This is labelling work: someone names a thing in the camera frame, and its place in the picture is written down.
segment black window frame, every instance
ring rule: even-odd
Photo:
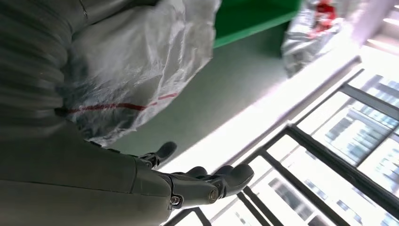
[[[344,159],[339,157],[333,151],[329,150],[322,143],[314,139],[311,135],[302,131],[297,125],[301,123],[305,118],[312,114],[316,109],[318,109],[327,100],[333,97],[338,92],[342,92],[357,101],[360,101],[375,110],[378,110],[385,115],[394,118],[399,121],[399,108],[389,103],[384,102],[365,91],[354,88],[349,85],[349,83],[362,74],[364,69],[360,69],[355,73],[350,79],[348,79],[343,85],[332,92],[323,101],[318,103],[311,111],[305,114],[297,122],[288,124],[281,130],[276,136],[269,140],[266,144],[259,147],[255,152],[248,156],[241,164],[249,164],[258,156],[265,159],[274,170],[276,170],[280,175],[282,175],[293,187],[295,187],[306,199],[308,199],[316,208],[318,208],[322,213],[326,215],[333,223],[339,226],[350,226],[346,220],[339,216],[334,210],[332,210],[322,198],[320,198],[316,193],[312,191],[304,182],[300,181],[295,177],[288,169],[286,169],[278,160],[274,159],[267,150],[271,148],[275,143],[277,143],[284,136],[289,136],[295,140],[300,146],[304,147],[307,152],[311,153],[315,158],[318,158],[321,162],[327,165],[330,169],[344,178],[346,181],[351,183],[357,190],[363,193],[363,196],[367,196],[368,199],[372,200],[374,203],[382,207],[387,213],[391,214],[396,219],[399,219],[399,199],[382,188],[380,185],[375,183],[373,180],[368,178],[365,174],[360,172],[357,167],[364,162],[364,160],[369,157],[373,151],[375,151],[386,139],[395,133],[399,129],[399,124],[392,129],[392,132],[384,136],[377,145],[373,146],[372,150],[364,156],[358,164],[351,165]],[[256,139],[255,145],[260,143],[263,138],[258,137]],[[238,200],[244,203],[244,205],[250,210],[254,217],[261,223],[261,225],[273,226],[284,226],[280,220],[270,211],[269,208],[254,194],[250,187],[245,187],[244,190],[237,195]],[[228,209],[231,205],[224,208],[220,214]],[[204,226],[211,226],[209,219],[205,217],[200,208],[193,208],[189,210],[183,210],[177,214],[173,219],[164,224],[165,226],[174,226],[180,222],[184,217],[188,216],[192,211],[194,211],[199,217],[200,221]]]

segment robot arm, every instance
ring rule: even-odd
[[[84,141],[58,116],[72,35],[130,0],[0,0],[0,225],[156,226],[173,209],[212,204],[252,178],[154,171],[175,146],[129,156]]]

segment screw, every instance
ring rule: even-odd
[[[217,197],[219,196],[218,191],[217,190],[212,190],[209,192],[209,202],[210,203],[214,203],[217,200]]]
[[[173,206],[177,206],[179,203],[180,203],[179,197],[172,196],[170,198],[170,204],[172,204]]]

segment green floor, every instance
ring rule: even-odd
[[[140,155],[174,141],[181,153],[203,139],[287,80],[280,56],[286,27],[283,24],[215,49],[211,62],[170,106],[111,147]]]

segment plastic bag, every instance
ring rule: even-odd
[[[303,0],[282,45],[290,77],[345,42],[369,0]]]
[[[66,118],[109,145],[168,106],[212,58],[220,0],[162,0],[128,9],[74,37]]]

